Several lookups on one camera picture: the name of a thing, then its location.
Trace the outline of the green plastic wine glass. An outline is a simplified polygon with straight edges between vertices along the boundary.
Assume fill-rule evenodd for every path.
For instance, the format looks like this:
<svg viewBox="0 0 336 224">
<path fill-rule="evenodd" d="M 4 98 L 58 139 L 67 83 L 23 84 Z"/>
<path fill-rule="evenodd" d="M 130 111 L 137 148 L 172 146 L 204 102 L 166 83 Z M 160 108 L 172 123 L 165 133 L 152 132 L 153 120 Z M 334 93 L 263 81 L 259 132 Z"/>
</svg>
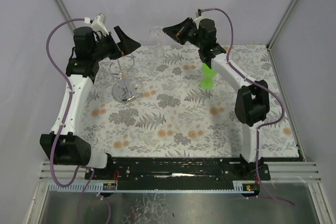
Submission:
<svg viewBox="0 0 336 224">
<path fill-rule="evenodd" d="M 213 78 L 217 75 L 217 71 L 210 68 L 207 64 L 202 65 L 203 78 L 200 81 L 202 88 L 210 90 L 214 86 Z"/>
</svg>

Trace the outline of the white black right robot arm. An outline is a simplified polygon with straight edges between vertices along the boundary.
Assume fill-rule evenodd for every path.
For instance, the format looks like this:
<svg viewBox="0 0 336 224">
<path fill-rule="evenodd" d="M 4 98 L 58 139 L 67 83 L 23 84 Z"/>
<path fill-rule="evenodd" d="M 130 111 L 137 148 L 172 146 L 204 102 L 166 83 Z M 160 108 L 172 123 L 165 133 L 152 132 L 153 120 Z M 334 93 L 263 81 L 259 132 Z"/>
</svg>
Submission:
<svg viewBox="0 0 336 224">
<path fill-rule="evenodd" d="M 196 46 L 202 63 L 221 75 L 235 90 L 235 114 L 243 124 L 241 156 L 247 163 L 254 163 L 258 160 L 256 127 L 266 119 L 270 110 L 269 95 L 263 89 L 268 87 L 267 83 L 264 80 L 250 83 L 243 71 L 227 60 L 227 51 L 217 42 L 212 19 L 203 16 L 187 18 L 177 25 L 164 27 L 163 32 L 181 45 L 189 42 Z"/>
</svg>

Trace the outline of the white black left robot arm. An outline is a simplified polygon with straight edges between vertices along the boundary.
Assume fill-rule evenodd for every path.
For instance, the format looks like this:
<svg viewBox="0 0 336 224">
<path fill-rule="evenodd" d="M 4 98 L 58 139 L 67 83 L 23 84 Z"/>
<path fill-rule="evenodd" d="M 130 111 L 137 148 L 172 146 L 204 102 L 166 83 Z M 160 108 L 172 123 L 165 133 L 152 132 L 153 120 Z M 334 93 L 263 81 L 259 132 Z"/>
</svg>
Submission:
<svg viewBox="0 0 336 224">
<path fill-rule="evenodd" d="M 110 33 L 84 26 L 74 30 L 71 57 L 66 72 L 66 89 L 57 119 L 49 134 L 42 134 L 40 145 L 56 165 L 76 165 L 104 169 L 108 154 L 93 151 L 79 135 L 82 111 L 99 70 L 106 58 L 117 60 L 140 48 L 140 43 L 127 36 L 119 26 L 114 30 L 120 41 Z"/>
</svg>

